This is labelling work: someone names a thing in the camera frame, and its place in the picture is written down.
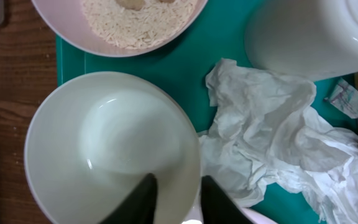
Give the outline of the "white napkin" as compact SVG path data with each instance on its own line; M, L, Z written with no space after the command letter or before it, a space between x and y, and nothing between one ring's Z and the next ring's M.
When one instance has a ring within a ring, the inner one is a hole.
M323 221L358 223L358 135L312 107L313 82L222 59L206 86L217 112L200 137L203 174L243 207L276 183Z

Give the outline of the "teal serving tray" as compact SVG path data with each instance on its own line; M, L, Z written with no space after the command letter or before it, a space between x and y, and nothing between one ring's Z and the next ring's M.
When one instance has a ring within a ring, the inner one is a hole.
M216 115L211 106L206 76L222 59L251 68L244 51L244 29L256 1L210 1L197 20L178 38L153 52L128 58L109 58L84 52L57 39L58 83L85 73L117 71L136 75L166 91L187 113L202 136ZM318 81L312 107L335 128L356 134L356 123L326 99L337 78ZM267 186L264 199L250 206L278 223L328 223L319 218L301 193L280 185Z

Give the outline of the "white plastic cup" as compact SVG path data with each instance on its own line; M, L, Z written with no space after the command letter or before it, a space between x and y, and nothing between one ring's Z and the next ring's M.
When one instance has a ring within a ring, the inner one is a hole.
M269 0L252 13L253 67L313 81L358 72L358 0Z

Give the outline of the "white bowl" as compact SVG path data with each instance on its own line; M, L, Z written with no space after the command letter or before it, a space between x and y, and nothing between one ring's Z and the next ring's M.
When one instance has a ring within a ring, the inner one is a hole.
M149 173L156 223L182 223L200 188L198 135L182 108L139 77L94 72L53 91L24 147L30 191L52 223L99 223Z

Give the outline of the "pink bowl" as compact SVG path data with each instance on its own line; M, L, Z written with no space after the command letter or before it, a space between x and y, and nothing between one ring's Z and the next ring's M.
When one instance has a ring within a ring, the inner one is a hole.
M104 57L132 57L156 50L182 34L207 0L137 1L135 9L112 0L32 0L63 40Z

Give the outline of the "rice and peanuts pile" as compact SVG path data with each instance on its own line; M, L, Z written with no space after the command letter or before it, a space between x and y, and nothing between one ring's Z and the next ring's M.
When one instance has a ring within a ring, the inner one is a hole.
M82 11L91 30L123 49L154 47L181 30L197 0L85 0Z

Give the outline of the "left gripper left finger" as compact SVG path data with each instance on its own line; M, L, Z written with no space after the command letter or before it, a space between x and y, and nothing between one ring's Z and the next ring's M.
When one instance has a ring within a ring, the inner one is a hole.
M157 179L147 174L100 224L153 224L157 197Z

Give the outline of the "red snack wrapper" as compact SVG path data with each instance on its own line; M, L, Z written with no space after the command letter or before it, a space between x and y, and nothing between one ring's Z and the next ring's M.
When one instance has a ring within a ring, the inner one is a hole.
M352 119L358 119L358 90L340 78L326 98L335 108Z

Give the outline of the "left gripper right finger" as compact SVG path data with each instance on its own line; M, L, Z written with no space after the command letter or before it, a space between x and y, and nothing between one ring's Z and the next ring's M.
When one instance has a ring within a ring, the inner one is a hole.
M252 224L209 175L201 179L200 204L204 224Z

